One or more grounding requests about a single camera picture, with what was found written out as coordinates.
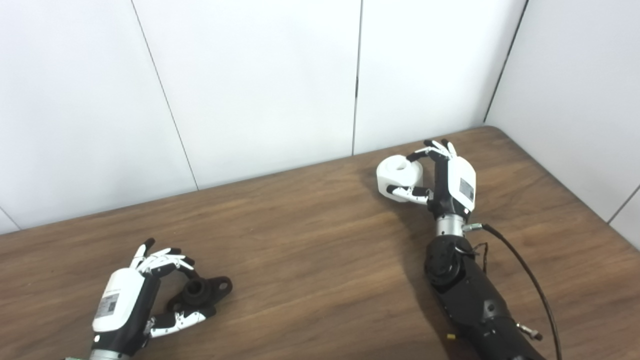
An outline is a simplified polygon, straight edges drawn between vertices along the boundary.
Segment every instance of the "hole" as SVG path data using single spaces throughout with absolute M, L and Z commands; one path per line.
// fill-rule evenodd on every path
M 190 281 L 189 284 L 187 284 L 187 291 L 192 295 L 201 293 L 202 283 L 200 281 Z
M 407 166 L 408 160 L 404 160 L 396 166 L 396 170 L 404 170 Z

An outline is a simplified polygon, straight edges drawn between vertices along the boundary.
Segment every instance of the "wood grain surface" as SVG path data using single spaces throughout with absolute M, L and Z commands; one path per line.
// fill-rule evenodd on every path
M 500 230 L 537 275 L 565 359 L 640 358 L 640 254 L 503 133 L 447 137 L 477 170 L 475 222 Z M 220 186 L 0 237 L 0 358 L 87 357 L 113 271 L 150 236 L 180 247 L 233 292 L 218 314 L 152 340 L 136 359 L 476 359 L 422 274 L 433 220 L 377 192 L 375 169 L 421 143 Z M 430 184 L 433 165 L 424 160 Z M 540 300 L 511 253 L 489 241 L 488 275 L 516 320 L 538 329 Z M 160 309 L 184 284 L 164 278 Z

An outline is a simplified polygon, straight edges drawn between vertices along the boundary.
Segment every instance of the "label sticker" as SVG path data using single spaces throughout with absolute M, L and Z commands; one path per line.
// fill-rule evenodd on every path
M 116 303 L 118 302 L 118 296 L 120 294 L 113 294 L 109 296 L 105 296 L 100 300 L 100 304 L 98 305 L 98 311 L 95 314 L 95 318 L 102 318 L 103 316 L 113 315 L 113 312 L 116 309 Z
M 469 185 L 463 178 L 460 178 L 460 192 L 469 198 L 469 200 L 474 200 L 474 188 Z

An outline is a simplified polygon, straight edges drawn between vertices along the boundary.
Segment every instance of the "robotic hand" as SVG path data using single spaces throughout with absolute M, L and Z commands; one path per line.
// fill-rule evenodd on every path
M 459 335 L 471 342 L 481 359 L 544 360 L 522 333 L 536 340 L 541 340 L 541 335 L 512 319 L 505 300 L 476 263 L 474 248 L 465 238 L 465 233 L 471 230 L 495 231 L 488 229 L 488 225 L 467 225 L 476 206 L 476 171 L 467 160 L 457 155 L 453 144 L 447 140 L 442 140 L 443 145 L 431 140 L 426 140 L 424 144 L 425 148 L 408 155 L 406 160 L 411 163 L 429 157 L 435 162 L 434 190 L 413 184 L 380 183 L 378 187 L 386 189 L 396 201 L 426 205 L 432 212 L 436 234 L 427 247 L 424 272 L 435 296 Z M 398 179 L 393 179 L 393 174 L 387 176 L 379 176 L 378 181 L 391 179 L 400 182 L 400 176 Z M 422 179 L 422 176 L 420 174 L 412 178 Z
M 111 275 L 93 319 L 90 360 L 128 360 L 150 338 L 171 334 L 216 314 L 214 305 L 232 289 L 228 277 L 203 279 L 195 261 L 168 248 L 147 255 L 156 241 L 145 241 L 128 268 Z M 160 288 L 160 278 L 174 270 L 189 279 L 184 289 L 167 304 L 167 313 L 149 318 Z

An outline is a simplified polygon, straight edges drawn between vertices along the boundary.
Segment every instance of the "black wire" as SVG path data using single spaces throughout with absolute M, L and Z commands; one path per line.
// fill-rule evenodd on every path
M 562 360 L 562 353 L 560 351 L 560 336 L 558 335 L 558 329 L 556 327 L 556 321 L 554 320 L 554 315 L 551 312 L 551 307 L 549 306 L 549 301 L 547 301 L 547 297 L 542 292 L 542 288 L 540 287 L 540 284 L 538 283 L 538 280 L 536 280 L 535 275 L 533 275 L 533 273 L 531 272 L 531 269 L 529 268 L 529 266 L 527 266 L 527 263 L 524 261 L 522 256 L 520 256 L 520 254 L 516 251 L 516 249 L 513 247 L 513 245 L 510 242 L 508 242 L 507 239 L 502 234 L 500 234 L 500 232 L 498 232 L 498 230 L 494 229 L 489 224 L 482 224 L 482 228 L 484 230 L 488 231 L 489 233 L 492 233 L 496 238 L 502 240 L 502 242 L 505 245 L 507 245 L 509 250 L 511 250 L 513 255 L 515 255 L 515 257 L 518 259 L 518 261 L 520 262 L 520 264 L 524 268 L 524 271 L 526 271 L 527 274 L 529 275 L 529 277 L 531 278 L 531 282 L 533 282 L 533 285 L 536 287 L 536 290 L 538 291 L 538 295 L 540 295 L 540 299 L 542 300 L 542 304 L 545 306 L 545 311 L 547 312 L 547 316 L 549 317 L 549 323 L 551 324 L 551 332 L 553 332 L 554 341 L 556 343 L 556 358 L 557 358 L 557 360 Z
M 484 246 L 484 255 L 482 256 L 482 272 L 486 274 L 486 256 L 487 253 L 489 253 L 489 243 L 479 243 L 478 245 L 474 246 L 474 255 L 479 255 L 478 253 L 475 253 L 475 251 L 480 246 Z

